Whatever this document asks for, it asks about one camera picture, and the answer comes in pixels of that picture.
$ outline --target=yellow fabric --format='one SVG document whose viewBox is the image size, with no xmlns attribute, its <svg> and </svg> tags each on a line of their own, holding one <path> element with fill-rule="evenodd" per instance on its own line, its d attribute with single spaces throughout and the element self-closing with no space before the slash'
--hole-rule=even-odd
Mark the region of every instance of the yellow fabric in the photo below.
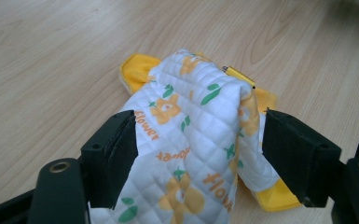
<svg viewBox="0 0 359 224">
<path fill-rule="evenodd" d="M 133 54 L 120 67 L 120 75 L 130 94 L 141 89 L 148 81 L 149 71 L 159 65 L 160 59 L 144 54 Z"/>
<path fill-rule="evenodd" d="M 149 71 L 159 65 L 160 62 L 160 59 L 148 55 L 133 54 L 121 65 L 120 78 L 124 81 L 130 94 L 134 94 L 141 89 L 145 83 L 150 81 Z M 228 67 L 225 72 L 229 76 L 244 80 L 252 86 L 255 86 L 255 82 L 251 78 L 232 67 Z M 276 108 L 277 96 L 269 91 L 256 88 L 255 98 L 259 112 L 265 113 L 267 108 Z M 255 197 L 260 206 L 269 212 L 282 211 L 300 206 L 300 202 L 296 196 L 281 179 L 279 179 L 272 188 L 257 192 Z"/>
</svg>

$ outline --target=wood grain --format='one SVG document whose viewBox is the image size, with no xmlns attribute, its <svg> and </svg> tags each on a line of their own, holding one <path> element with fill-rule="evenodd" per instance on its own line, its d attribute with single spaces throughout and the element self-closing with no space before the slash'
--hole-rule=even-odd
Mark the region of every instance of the wood grain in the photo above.
<svg viewBox="0 0 359 224">
<path fill-rule="evenodd" d="M 79 149 L 130 97 L 134 52 L 203 51 L 275 92 L 279 109 L 353 156 L 359 141 L 359 7 L 340 1 L 0 0 L 0 203 Z M 329 223 L 330 207 L 260 209 L 243 185 L 232 223 Z"/>
</svg>

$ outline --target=wooden surface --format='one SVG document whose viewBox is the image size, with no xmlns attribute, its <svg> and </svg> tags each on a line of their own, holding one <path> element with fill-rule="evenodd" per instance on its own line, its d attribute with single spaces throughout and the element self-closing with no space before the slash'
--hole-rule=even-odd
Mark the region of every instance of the wooden surface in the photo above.
<svg viewBox="0 0 359 224">
<path fill-rule="evenodd" d="M 203 51 L 275 92 L 279 109 L 353 156 L 359 141 L 359 7 L 338 1 L 0 0 L 0 203 L 35 186 L 130 97 L 134 52 Z M 232 223 L 330 223 L 330 208 L 260 209 L 239 188 Z"/>
</svg>

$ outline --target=cloth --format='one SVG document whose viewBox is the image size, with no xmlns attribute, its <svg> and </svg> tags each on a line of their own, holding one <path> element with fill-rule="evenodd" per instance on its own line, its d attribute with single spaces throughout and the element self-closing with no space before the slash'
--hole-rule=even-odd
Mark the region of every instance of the cloth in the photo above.
<svg viewBox="0 0 359 224">
<path fill-rule="evenodd" d="M 122 110 L 135 111 L 139 156 L 115 210 L 90 209 L 91 222 L 229 223 L 237 174 L 255 192 L 277 183 L 248 82 L 186 49 L 136 81 Z"/>
</svg>

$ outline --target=quilted fabric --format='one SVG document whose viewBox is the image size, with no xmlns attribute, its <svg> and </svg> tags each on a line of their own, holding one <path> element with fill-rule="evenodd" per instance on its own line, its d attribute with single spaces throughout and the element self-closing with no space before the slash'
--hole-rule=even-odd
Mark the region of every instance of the quilted fabric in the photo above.
<svg viewBox="0 0 359 224">
<path fill-rule="evenodd" d="M 150 71 L 129 109 L 139 156 L 115 210 L 90 209 L 92 223 L 229 223 L 237 174 L 253 191 L 278 179 L 252 87 L 186 49 Z"/>
</svg>

